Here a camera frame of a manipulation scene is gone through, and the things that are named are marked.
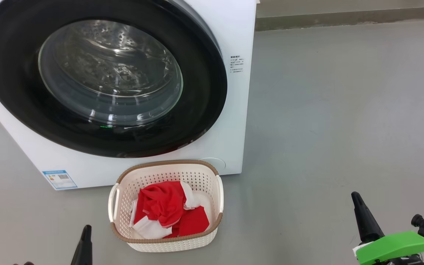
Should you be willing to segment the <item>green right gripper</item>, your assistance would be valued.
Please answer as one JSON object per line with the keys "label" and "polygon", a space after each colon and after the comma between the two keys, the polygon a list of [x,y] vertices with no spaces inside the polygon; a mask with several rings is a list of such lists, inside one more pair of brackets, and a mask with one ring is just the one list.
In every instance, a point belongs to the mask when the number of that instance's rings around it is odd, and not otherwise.
{"label": "green right gripper", "polygon": [[351,193],[361,244],[353,248],[360,265],[374,265],[424,252],[424,237],[412,230],[384,236],[362,196]]}

